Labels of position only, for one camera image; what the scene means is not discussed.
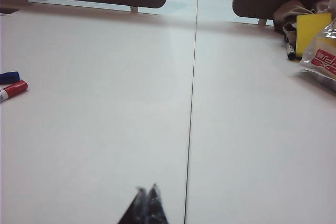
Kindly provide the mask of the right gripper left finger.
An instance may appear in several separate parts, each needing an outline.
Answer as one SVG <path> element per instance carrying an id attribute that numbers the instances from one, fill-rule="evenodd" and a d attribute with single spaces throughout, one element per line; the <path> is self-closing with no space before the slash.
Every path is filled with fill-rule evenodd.
<path id="1" fill-rule="evenodd" d="M 118 224 L 141 224 L 144 223 L 144 206 L 146 202 L 146 189 L 139 187 L 138 192 L 128 209 L 125 211 Z"/>

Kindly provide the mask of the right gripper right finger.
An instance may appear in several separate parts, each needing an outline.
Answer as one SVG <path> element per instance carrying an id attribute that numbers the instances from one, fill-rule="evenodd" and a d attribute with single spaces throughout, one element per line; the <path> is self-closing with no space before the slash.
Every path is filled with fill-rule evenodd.
<path id="1" fill-rule="evenodd" d="M 157 184 L 154 184 L 148 193 L 146 202 L 146 222 L 161 224 L 168 223 L 162 206 L 160 190 Z"/>

